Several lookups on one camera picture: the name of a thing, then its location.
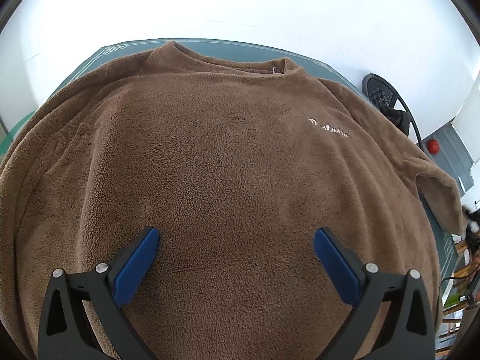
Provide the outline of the red round button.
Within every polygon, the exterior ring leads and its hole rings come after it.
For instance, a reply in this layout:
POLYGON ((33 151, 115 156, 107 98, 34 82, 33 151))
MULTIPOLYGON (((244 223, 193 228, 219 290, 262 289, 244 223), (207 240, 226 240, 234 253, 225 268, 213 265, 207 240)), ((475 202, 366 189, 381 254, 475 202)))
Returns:
POLYGON ((432 155, 436 155, 440 151, 439 142, 435 139, 430 139, 427 142, 427 149, 432 155))

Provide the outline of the grey box with button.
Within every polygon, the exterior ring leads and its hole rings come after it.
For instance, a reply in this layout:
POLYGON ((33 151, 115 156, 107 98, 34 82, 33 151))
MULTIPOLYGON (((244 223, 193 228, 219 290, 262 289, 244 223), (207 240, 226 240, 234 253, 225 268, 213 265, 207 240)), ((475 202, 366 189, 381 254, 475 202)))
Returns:
POLYGON ((451 123, 443 125, 424 138, 422 144, 430 159, 456 181, 463 197, 473 187, 471 175, 473 159, 453 125, 451 123), (440 151, 436 155, 432 155, 427 149, 427 142, 430 139, 439 142, 440 151))

